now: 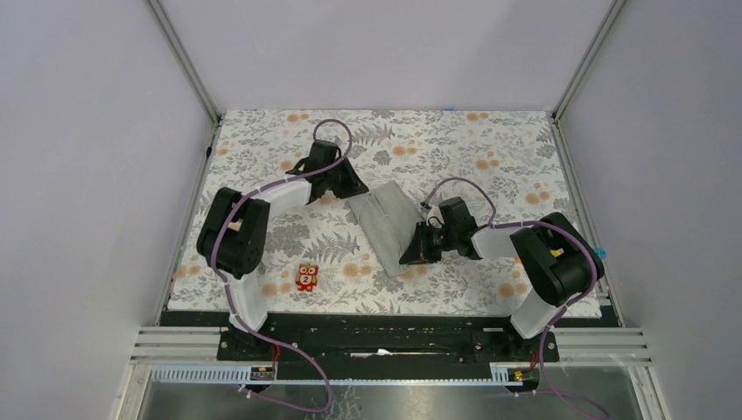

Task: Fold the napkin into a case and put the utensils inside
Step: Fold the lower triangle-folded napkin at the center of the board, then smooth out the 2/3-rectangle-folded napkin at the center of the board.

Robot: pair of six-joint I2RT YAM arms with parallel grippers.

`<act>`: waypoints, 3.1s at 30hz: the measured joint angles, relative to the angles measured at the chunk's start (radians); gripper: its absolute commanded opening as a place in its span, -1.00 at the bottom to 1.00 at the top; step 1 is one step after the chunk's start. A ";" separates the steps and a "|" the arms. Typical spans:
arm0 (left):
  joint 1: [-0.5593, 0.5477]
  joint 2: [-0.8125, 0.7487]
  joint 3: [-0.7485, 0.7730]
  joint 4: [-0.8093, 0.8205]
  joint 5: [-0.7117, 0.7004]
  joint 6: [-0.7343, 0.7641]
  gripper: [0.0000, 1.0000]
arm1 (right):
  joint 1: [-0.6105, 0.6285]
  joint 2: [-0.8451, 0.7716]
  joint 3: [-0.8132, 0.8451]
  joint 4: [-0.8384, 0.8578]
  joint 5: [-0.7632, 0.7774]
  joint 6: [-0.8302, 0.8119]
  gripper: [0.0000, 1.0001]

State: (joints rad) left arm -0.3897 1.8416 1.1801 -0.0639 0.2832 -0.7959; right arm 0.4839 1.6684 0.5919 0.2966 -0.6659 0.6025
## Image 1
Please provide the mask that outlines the grey cloth napkin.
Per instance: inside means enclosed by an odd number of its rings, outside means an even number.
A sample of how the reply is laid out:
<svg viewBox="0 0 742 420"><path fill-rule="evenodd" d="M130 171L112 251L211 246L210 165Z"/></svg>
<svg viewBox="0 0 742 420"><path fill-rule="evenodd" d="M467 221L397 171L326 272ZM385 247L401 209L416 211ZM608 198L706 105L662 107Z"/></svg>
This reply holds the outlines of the grey cloth napkin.
<svg viewBox="0 0 742 420"><path fill-rule="evenodd" d="M407 270L399 263L412 242L416 224L423 216L413 200L395 182L354 196L346 204L356 217L379 263L389 277Z"/></svg>

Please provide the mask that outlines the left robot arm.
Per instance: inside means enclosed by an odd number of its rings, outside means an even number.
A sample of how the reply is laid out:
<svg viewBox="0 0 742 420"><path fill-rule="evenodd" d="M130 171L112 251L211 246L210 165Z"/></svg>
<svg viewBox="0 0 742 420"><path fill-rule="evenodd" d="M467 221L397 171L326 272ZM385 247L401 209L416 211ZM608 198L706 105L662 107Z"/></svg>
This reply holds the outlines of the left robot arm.
<svg viewBox="0 0 742 420"><path fill-rule="evenodd" d="M270 334L261 329L268 310L256 279L270 221L327 192L344 200L367 193L368 187L337 144L316 140L309 155L282 178L250 192L222 187L214 196L197 252L222 282L229 322L242 330L237 346L252 360L263 358L271 348Z"/></svg>

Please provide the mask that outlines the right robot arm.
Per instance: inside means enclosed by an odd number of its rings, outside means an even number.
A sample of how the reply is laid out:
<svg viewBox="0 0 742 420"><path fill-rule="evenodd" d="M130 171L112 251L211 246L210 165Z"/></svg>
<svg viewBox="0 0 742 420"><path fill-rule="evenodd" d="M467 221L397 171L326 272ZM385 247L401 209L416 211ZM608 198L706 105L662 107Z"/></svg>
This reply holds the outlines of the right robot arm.
<svg viewBox="0 0 742 420"><path fill-rule="evenodd" d="M596 250L562 213L485 226L475 221L460 197L442 201L436 214L416 223L399 262L437 263L445 251L474 261L515 257L530 281L530 293L507 318L502 333L478 344L481 351L492 351L489 361L538 360L543 333L605 274Z"/></svg>

